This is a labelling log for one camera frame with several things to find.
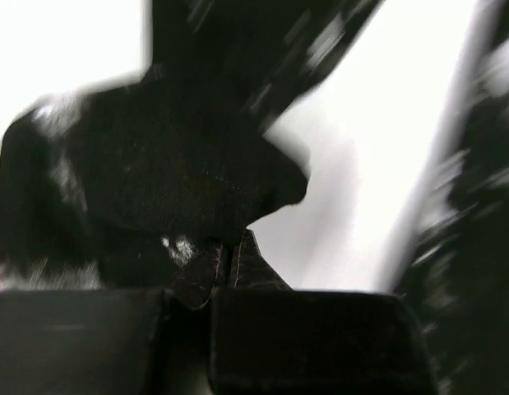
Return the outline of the black white tie-dye trousers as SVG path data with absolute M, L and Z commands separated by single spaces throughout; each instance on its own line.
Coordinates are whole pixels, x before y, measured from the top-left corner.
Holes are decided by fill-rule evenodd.
M 275 122 L 376 1 L 155 1 L 136 83 L 40 101 L 0 152 L 0 394 L 509 394 L 509 1 L 487 1 L 409 241 L 370 291 L 234 289 L 252 222 L 319 192 Z M 228 278 L 173 295 L 209 243 Z

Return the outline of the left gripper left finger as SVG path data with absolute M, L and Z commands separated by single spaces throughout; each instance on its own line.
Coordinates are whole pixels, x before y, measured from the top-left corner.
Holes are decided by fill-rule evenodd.
M 187 263 L 171 285 L 173 295 L 188 309 L 202 309 L 212 291 L 228 278 L 228 249 L 209 243 L 191 262 Z

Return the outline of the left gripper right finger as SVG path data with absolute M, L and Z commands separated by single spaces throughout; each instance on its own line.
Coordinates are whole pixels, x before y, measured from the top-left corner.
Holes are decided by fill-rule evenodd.
M 291 290 L 272 266 L 262 257 L 256 237 L 245 230 L 233 250 L 231 287 L 234 289 Z

